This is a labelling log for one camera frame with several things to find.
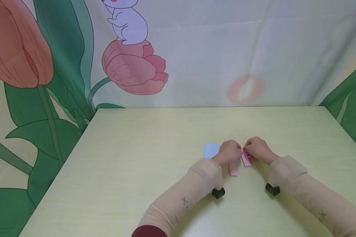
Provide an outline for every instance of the dark red sleeve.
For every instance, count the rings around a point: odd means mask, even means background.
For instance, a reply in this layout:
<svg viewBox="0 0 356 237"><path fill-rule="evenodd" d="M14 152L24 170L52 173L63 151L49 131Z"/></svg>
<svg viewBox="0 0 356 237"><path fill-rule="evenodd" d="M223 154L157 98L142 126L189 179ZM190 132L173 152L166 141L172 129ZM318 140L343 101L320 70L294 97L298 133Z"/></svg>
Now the dark red sleeve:
<svg viewBox="0 0 356 237"><path fill-rule="evenodd" d="M167 235L158 227L143 225L133 232L132 237L167 237Z"/></svg>

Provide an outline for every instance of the cartoon rabbit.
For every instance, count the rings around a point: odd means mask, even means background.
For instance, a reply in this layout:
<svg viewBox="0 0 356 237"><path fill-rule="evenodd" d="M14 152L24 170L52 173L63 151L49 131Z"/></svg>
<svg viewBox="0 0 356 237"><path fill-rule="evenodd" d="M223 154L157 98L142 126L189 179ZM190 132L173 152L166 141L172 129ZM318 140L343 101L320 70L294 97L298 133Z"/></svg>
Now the cartoon rabbit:
<svg viewBox="0 0 356 237"><path fill-rule="evenodd" d="M108 19L113 25L117 39L123 45L141 43L148 35L148 25L144 18L133 9L138 0L102 0L112 18Z"/></svg>

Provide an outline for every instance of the orange circle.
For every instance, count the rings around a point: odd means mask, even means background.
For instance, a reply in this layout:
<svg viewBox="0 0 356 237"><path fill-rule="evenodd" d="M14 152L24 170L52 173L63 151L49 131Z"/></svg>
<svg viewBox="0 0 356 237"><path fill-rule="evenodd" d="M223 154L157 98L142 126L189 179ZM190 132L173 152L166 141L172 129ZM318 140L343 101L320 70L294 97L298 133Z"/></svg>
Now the orange circle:
<svg viewBox="0 0 356 237"><path fill-rule="evenodd" d="M238 95L240 92L240 89L248 82L248 80L252 76L247 74L239 79L237 79L233 84L231 85L229 91L228 91L228 98L230 99L231 102L233 103L246 103L246 102L251 102L252 100L255 100L258 98L263 89L264 89L264 82L260 78L256 78L254 81L253 85L253 90L250 95L248 95L246 98L242 99L241 101L238 101Z"/></svg>

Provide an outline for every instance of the left hand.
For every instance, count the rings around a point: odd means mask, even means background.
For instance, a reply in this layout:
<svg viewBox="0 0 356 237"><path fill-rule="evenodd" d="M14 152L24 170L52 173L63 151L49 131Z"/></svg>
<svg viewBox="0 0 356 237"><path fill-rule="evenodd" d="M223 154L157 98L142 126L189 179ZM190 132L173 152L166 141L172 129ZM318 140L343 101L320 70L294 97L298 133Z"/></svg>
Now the left hand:
<svg viewBox="0 0 356 237"><path fill-rule="evenodd" d="M239 143L235 140L228 140L223 142L220 147L219 153L215 155L212 159L218 165L223 166L229 164L230 162L235 162L237 159L240 159L243 154L243 150Z"/></svg>

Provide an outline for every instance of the light blue paper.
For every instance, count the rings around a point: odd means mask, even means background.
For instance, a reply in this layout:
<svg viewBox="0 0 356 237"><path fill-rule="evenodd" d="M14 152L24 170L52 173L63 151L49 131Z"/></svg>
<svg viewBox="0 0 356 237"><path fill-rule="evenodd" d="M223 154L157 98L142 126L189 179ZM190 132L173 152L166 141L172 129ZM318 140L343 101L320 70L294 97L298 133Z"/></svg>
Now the light blue paper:
<svg viewBox="0 0 356 237"><path fill-rule="evenodd" d="M220 149L220 144L219 143L205 143L204 144L204 158L211 159L213 158L216 154L218 154Z"/></svg>

